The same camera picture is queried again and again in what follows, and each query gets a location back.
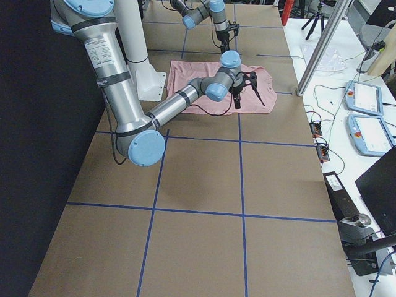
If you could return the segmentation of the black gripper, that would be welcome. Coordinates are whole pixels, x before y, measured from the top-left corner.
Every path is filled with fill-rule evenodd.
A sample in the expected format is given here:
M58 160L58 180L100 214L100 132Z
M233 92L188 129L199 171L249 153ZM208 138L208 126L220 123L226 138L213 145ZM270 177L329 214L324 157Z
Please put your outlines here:
M232 94L235 109L241 108L240 93L244 87L251 86L256 96L257 91L257 75L254 71L243 72L239 71L236 75L237 81L231 86L230 93Z
M223 22L215 22L215 31L217 40L220 42L220 51L225 53L229 50L230 32L233 32L233 37L239 34L239 24L224 20Z

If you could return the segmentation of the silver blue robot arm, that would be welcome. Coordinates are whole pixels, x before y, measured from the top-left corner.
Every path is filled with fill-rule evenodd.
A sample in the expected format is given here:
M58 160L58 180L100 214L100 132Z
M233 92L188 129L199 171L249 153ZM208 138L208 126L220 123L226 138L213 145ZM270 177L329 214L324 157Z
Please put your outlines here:
M85 46L106 111L116 119L113 153L138 166L150 166L162 158L166 142L160 128L200 97L222 101L229 95L231 106L240 108L242 89L257 87L256 74L243 72L239 54L229 48L229 33L238 33L239 25L228 21L223 1L203 1L194 9L182 1L171 1L171 6L188 29L211 18L222 55L214 76L192 79L163 100L166 74L156 71L149 61L137 1L50 3L53 30L76 37Z
M201 5L196 8L190 8L180 0L170 1L170 5L182 16L183 24L188 30L192 30L210 17L217 40L220 42L219 46L215 43L214 45L221 53L230 50L230 41L239 34L239 24L228 20L224 1L201 1Z

